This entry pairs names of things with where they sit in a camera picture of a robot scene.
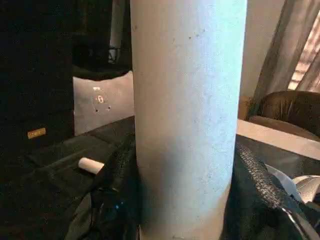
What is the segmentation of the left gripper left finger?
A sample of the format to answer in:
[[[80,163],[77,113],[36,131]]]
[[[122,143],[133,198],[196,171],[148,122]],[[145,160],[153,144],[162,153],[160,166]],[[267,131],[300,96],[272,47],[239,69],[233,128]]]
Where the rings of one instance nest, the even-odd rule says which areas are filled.
[[[94,177],[74,212],[69,240],[138,240],[140,177],[136,141],[124,141]]]

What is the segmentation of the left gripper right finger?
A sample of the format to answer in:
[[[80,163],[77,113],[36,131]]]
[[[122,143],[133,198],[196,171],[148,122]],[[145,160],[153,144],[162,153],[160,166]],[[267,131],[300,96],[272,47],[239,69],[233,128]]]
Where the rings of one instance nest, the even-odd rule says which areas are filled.
[[[264,162],[236,143],[225,240],[318,240],[320,208],[289,195]]]

